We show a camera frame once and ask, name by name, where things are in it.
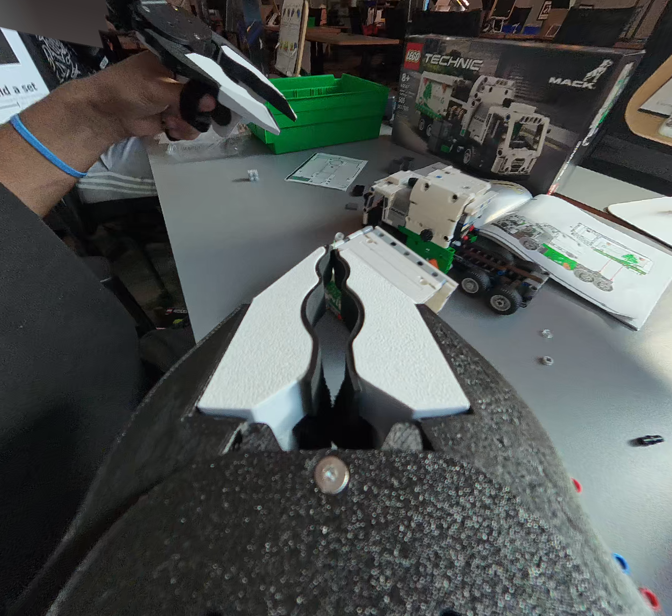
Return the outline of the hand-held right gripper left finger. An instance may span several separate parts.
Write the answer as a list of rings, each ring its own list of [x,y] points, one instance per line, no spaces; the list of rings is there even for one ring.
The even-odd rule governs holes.
[[[319,247],[252,300],[198,400],[200,412],[265,424],[280,449],[298,447],[294,428],[318,404],[315,325],[325,311],[329,262]]]

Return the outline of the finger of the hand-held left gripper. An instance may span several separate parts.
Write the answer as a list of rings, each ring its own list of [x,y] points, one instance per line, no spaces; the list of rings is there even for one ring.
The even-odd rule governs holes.
[[[194,52],[188,53],[186,59],[214,83],[215,93],[212,97],[220,107],[237,113],[269,133],[280,134],[278,124],[265,104],[257,100],[242,84],[234,82],[233,76],[226,74],[222,66],[213,59]]]
[[[218,44],[216,62],[222,68],[224,74],[242,85],[260,102],[270,104],[291,121],[296,121],[297,115],[283,93],[231,44]]]

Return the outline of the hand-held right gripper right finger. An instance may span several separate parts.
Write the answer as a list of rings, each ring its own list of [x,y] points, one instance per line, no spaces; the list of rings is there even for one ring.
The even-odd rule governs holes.
[[[397,423],[458,415],[470,402],[415,304],[350,253],[335,253],[341,317],[350,331],[334,405],[334,442],[379,448]]]

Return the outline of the white lego garbage container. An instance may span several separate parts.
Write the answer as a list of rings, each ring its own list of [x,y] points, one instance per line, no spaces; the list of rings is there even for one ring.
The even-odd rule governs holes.
[[[379,226],[365,226],[348,236],[336,234],[330,252],[332,259],[335,253],[350,253],[415,304],[434,313],[440,312],[458,288],[435,262],[423,259]]]

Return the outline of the person's left forearm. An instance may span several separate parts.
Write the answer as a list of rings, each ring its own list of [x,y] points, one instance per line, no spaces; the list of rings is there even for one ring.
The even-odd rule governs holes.
[[[31,147],[9,124],[1,126],[1,184],[43,218],[76,184]]]

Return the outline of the lego sticker sheet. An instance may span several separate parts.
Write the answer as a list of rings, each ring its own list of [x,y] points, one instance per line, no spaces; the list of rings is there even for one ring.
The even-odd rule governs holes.
[[[329,153],[314,153],[284,181],[346,192],[368,161]]]

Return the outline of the white lego truck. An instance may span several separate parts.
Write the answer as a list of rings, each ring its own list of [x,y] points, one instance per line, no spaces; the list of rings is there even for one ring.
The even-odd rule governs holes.
[[[476,225],[496,195],[492,185],[447,165],[432,168],[374,182],[364,194],[363,225],[383,228],[494,313],[527,307],[550,274]]]

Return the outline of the lego instruction booklet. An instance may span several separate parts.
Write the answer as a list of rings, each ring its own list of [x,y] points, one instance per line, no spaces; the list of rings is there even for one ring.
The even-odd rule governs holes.
[[[493,181],[476,221],[483,236],[542,266],[551,278],[633,329],[671,283],[671,255],[554,196]]]

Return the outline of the dark lego set box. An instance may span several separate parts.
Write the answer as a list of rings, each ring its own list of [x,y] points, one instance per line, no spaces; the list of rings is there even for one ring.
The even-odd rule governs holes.
[[[393,142],[536,196],[583,158],[644,51],[416,34],[402,56]]]

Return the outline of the person's left hand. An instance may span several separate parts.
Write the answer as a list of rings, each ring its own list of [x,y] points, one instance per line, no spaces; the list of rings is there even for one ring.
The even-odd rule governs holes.
[[[197,132],[180,115],[182,83],[149,51],[86,78],[72,80],[20,114],[23,127],[79,174],[112,145],[166,132]]]

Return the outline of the clear plastic bag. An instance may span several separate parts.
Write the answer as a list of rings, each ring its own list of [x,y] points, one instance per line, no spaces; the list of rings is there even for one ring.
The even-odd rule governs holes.
[[[246,125],[238,124],[222,137],[212,127],[190,141],[170,141],[165,133],[157,134],[158,148],[170,161],[198,162],[234,156],[251,136]]]

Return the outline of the white poster stand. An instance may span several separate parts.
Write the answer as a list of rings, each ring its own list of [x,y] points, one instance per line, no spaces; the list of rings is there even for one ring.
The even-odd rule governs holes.
[[[287,77],[300,73],[308,21],[308,0],[283,0],[275,49],[275,70]]]

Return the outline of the green plastic bin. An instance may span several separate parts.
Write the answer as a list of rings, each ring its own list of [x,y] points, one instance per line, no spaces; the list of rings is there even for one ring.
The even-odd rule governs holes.
[[[389,97],[384,85],[349,74],[276,78],[274,83],[297,115],[292,122],[267,104],[280,131],[293,125],[355,118],[382,120]]]
[[[382,120],[370,117],[302,126],[293,125],[281,129],[279,135],[272,134],[255,124],[249,124],[248,128],[271,153],[281,155],[374,139],[379,137],[381,125]]]

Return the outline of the wooden table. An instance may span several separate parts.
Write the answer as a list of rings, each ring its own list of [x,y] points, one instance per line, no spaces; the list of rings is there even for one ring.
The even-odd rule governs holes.
[[[389,47],[400,44],[400,41],[395,38],[341,33],[331,30],[328,26],[307,28],[305,41],[349,47]]]

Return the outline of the black framed marker sign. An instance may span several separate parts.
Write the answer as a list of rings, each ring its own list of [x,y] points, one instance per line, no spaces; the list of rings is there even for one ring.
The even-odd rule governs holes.
[[[49,92],[19,32],[1,28],[1,124]]]

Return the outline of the blue wristband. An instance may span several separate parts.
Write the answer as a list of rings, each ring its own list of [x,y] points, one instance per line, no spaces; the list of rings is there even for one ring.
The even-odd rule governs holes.
[[[32,134],[23,124],[19,114],[14,114],[8,120],[14,131],[41,157],[47,160],[51,165],[56,167],[64,174],[75,179],[82,179],[86,177],[87,173],[78,171],[64,162],[54,152],[47,148],[41,141],[39,141],[34,134]]]

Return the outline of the white topped board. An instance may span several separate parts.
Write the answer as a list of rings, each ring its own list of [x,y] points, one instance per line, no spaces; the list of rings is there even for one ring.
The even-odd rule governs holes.
[[[671,197],[612,204],[607,211],[671,248]]]

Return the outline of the wooden tray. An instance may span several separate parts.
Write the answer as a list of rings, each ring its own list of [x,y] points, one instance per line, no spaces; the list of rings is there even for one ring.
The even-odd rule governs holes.
[[[625,121],[636,136],[671,146],[671,58],[632,95],[626,106]]]

